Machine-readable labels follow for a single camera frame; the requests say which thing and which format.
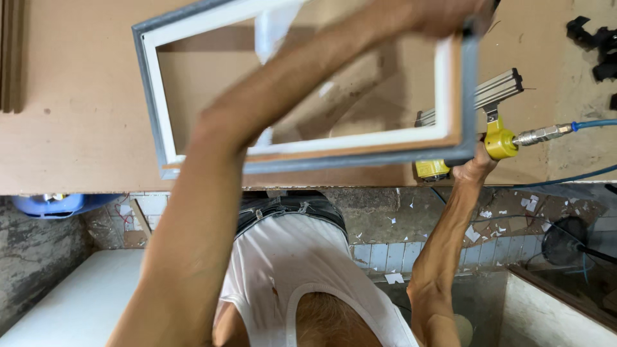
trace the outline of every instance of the hand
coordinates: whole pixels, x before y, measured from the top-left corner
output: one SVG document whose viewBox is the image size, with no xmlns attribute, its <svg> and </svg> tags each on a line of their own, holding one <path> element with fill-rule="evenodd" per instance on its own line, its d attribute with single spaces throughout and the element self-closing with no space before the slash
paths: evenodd
<svg viewBox="0 0 617 347">
<path fill-rule="evenodd" d="M 478 142 L 476 157 L 465 165 L 452 168 L 452 175 L 457 182 L 483 185 L 486 177 L 495 169 L 497 162 L 486 152 L 484 142 Z"/>
<path fill-rule="evenodd" d="M 467 19 L 474 19 L 476 33 L 485 34 L 494 6 L 495 0 L 374 0 L 370 7 L 386 14 L 394 30 L 443 38 L 461 30 Z"/>
</svg>

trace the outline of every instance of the blue container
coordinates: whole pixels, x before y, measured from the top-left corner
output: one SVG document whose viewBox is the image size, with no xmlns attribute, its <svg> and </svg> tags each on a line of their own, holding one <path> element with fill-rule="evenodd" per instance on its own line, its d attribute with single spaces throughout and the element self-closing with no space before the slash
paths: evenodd
<svg viewBox="0 0 617 347">
<path fill-rule="evenodd" d="M 92 211 L 122 194 L 70 194 L 64 199 L 45 199 L 43 195 L 13 196 L 13 205 L 27 216 L 40 219 L 61 219 Z"/>
</svg>

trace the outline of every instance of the hair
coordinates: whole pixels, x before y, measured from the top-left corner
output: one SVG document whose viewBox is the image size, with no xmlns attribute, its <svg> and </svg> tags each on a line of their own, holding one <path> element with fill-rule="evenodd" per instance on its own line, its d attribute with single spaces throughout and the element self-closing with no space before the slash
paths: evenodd
<svg viewBox="0 0 617 347">
<path fill-rule="evenodd" d="M 380 346 L 360 315 L 343 300 L 327 293 L 303 295 L 296 312 L 298 347 Z"/>
</svg>

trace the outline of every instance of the white tank top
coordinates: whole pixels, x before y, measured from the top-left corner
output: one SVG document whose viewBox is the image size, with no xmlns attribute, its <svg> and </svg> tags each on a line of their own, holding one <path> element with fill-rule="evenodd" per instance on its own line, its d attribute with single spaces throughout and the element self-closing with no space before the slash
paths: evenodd
<svg viewBox="0 0 617 347">
<path fill-rule="evenodd" d="M 295 347 L 298 302 L 312 292 L 351 306 L 383 346 L 418 346 L 399 309 L 353 262 L 337 226 L 285 214 L 236 239 L 220 300 L 235 304 L 251 346 Z"/>
</svg>

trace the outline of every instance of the man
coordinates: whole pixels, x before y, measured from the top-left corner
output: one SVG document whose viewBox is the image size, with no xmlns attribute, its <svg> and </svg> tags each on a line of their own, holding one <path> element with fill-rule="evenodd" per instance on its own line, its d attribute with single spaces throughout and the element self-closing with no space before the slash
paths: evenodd
<svg viewBox="0 0 617 347">
<path fill-rule="evenodd" d="M 453 276 L 496 165 L 481 143 L 475 159 L 453 169 L 452 195 L 413 267 L 411 330 L 353 263 L 327 199 L 252 199 L 238 216 L 241 171 L 264 128 L 359 54 L 408 32 L 444 37 L 470 17 L 485 32 L 492 8 L 488 0 L 375 0 L 281 51 L 203 110 L 109 346 L 457 346 Z"/>
</svg>

